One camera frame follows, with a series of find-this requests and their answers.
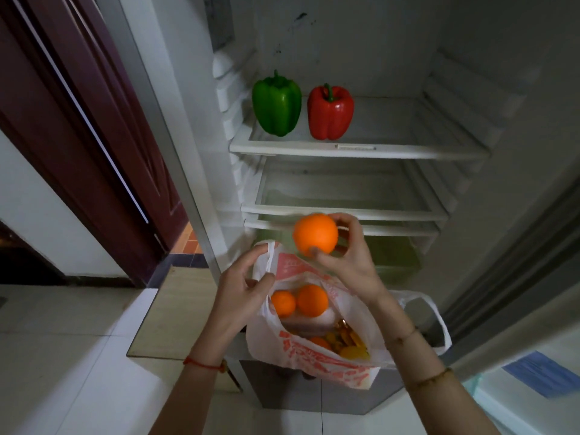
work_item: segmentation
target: red string bracelet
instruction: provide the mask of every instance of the red string bracelet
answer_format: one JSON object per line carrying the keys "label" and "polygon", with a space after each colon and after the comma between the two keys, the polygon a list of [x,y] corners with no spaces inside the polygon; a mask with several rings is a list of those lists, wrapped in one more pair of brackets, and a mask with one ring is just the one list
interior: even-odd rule
{"label": "red string bracelet", "polygon": [[222,374],[227,371],[227,364],[226,364],[226,361],[225,360],[222,360],[221,361],[221,365],[220,366],[209,366],[209,365],[203,365],[203,364],[201,364],[199,362],[196,362],[191,357],[187,356],[185,358],[185,360],[183,361],[183,364],[184,365],[192,364],[192,365],[195,365],[195,366],[199,366],[200,368],[215,369],[216,371],[219,371]]}

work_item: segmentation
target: person's right hand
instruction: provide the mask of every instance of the person's right hand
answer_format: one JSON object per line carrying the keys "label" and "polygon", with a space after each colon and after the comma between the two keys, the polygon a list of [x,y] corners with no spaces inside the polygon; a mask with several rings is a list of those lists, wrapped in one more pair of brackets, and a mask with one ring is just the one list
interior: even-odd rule
{"label": "person's right hand", "polygon": [[316,262],[333,271],[346,288],[364,303],[373,303],[387,290],[376,273],[371,252],[364,240],[363,227],[356,217],[347,213],[331,213],[328,216],[337,226],[348,228],[339,229],[339,235],[349,242],[349,246],[338,245],[335,248],[336,252],[343,255],[340,258],[327,255],[316,247],[310,250],[311,255]]}

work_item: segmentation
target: person's right arm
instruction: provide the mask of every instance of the person's right arm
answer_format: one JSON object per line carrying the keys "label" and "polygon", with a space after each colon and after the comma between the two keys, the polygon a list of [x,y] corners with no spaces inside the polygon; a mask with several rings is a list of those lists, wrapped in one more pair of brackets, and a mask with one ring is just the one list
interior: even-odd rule
{"label": "person's right arm", "polygon": [[349,246],[337,246],[338,258],[313,249],[315,260],[333,271],[375,318],[425,431],[429,435],[497,435],[499,431],[418,332],[415,324],[385,288],[356,217],[330,214]]}

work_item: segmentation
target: bell pepper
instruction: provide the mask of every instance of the bell pepper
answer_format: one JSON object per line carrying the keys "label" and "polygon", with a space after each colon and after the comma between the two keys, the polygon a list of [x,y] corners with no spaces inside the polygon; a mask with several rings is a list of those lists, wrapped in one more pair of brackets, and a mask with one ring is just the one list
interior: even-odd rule
{"label": "bell pepper", "polygon": [[348,130],[353,119],[354,101],[342,87],[316,87],[308,96],[308,127],[318,140],[336,140]]}
{"label": "bell pepper", "polygon": [[278,76],[259,80],[252,89],[252,105],[264,131],[285,136],[294,129],[302,108],[300,87],[290,79]]}

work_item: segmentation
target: forearm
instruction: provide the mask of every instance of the forearm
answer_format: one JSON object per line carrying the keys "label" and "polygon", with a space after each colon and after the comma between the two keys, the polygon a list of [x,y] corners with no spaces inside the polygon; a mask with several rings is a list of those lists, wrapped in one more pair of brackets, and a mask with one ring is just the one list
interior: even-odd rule
{"label": "forearm", "polygon": [[[228,332],[208,322],[189,357],[203,365],[219,366],[231,339]],[[218,371],[192,364],[183,367],[150,435],[201,435],[214,393]]]}
{"label": "forearm", "polygon": [[499,434],[388,292],[369,309],[429,435]]}

